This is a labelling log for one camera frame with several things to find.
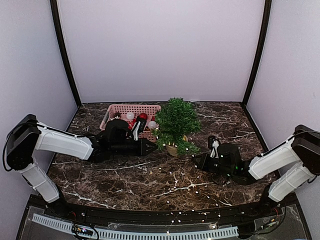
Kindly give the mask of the small green christmas tree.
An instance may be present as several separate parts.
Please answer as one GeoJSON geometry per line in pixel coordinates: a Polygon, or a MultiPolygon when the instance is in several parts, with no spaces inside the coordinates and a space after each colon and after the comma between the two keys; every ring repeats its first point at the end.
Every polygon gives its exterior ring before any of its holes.
{"type": "Polygon", "coordinates": [[[158,127],[151,133],[156,138],[158,150],[172,147],[178,156],[195,155],[200,151],[193,142],[184,140],[201,130],[201,121],[192,103],[181,97],[170,98],[156,113],[155,122],[158,127]]]}

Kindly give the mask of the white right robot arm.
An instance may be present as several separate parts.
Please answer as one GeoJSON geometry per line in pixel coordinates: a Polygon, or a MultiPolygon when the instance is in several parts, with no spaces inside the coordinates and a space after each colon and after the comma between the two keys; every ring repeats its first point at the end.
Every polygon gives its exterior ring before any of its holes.
{"type": "Polygon", "coordinates": [[[220,143],[211,136],[208,145],[210,153],[192,156],[195,167],[230,178],[238,185],[251,185],[286,168],[286,173],[264,189],[264,196],[255,205],[255,213],[260,217],[266,217],[275,203],[320,175],[320,133],[302,124],[278,146],[249,160],[242,159],[236,144],[220,143]]]}

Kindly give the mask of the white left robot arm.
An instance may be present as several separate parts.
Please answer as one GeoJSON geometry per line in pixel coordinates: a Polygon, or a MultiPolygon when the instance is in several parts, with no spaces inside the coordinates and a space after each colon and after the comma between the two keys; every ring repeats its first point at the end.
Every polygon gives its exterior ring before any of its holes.
{"type": "Polygon", "coordinates": [[[147,138],[140,138],[146,119],[137,117],[133,128],[121,119],[106,124],[98,134],[77,135],[39,122],[33,114],[23,118],[7,135],[2,151],[5,171],[19,172],[60,218],[71,213],[57,185],[33,158],[34,151],[48,151],[99,163],[115,155],[144,157],[157,149],[147,138]]]}

